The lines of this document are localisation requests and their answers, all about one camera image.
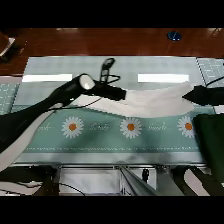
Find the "brown floor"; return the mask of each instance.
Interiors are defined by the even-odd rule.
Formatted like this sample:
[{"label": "brown floor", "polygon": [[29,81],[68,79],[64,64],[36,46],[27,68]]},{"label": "brown floor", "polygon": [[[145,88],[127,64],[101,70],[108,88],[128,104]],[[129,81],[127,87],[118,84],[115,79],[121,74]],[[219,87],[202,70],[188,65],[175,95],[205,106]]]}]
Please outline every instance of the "brown floor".
[{"label": "brown floor", "polygon": [[[182,40],[172,42],[169,31]],[[22,74],[28,57],[64,55],[148,55],[224,57],[222,28],[20,28],[2,30],[20,45],[0,75]]]}]

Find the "dark green object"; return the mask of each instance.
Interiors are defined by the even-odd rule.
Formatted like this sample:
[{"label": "dark green object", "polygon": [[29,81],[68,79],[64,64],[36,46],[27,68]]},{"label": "dark green object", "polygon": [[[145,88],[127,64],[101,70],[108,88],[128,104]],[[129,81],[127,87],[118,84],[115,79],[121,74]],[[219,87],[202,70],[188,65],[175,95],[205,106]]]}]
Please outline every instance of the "dark green object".
[{"label": "dark green object", "polygon": [[220,183],[224,182],[224,114],[199,114],[193,119],[200,151]]}]

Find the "white daisy flower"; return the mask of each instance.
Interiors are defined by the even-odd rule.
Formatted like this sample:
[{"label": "white daisy flower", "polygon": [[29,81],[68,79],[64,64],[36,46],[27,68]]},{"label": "white daisy flower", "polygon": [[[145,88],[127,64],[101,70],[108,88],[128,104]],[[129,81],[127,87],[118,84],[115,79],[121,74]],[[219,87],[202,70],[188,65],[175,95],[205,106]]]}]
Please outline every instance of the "white daisy flower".
[{"label": "white daisy flower", "polygon": [[190,117],[185,116],[179,119],[177,127],[179,131],[182,131],[182,135],[185,135],[185,137],[194,138],[194,129]]},{"label": "white daisy flower", "polygon": [[66,138],[70,137],[71,139],[82,133],[83,126],[82,120],[78,117],[69,117],[65,122],[63,122],[61,130],[64,132],[63,135],[65,135]]},{"label": "white daisy flower", "polygon": [[120,131],[123,132],[126,138],[135,138],[141,134],[140,131],[142,130],[142,125],[136,118],[126,118],[121,122],[120,127]]}]

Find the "white fabric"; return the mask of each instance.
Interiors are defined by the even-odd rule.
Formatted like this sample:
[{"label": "white fabric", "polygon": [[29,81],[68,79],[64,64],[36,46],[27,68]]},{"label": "white fabric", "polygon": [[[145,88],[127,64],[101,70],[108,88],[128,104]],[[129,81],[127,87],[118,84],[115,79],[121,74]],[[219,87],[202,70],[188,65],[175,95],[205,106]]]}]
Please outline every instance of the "white fabric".
[{"label": "white fabric", "polygon": [[[102,98],[87,108],[126,117],[153,118],[181,115],[194,109],[190,101],[182,98],[192,89],[189,82],[184,82],[165,89],[127,90],[125,100],[113,101]],[[97,99],[98,96],[81,95],[72,104],[84,106]]]}]

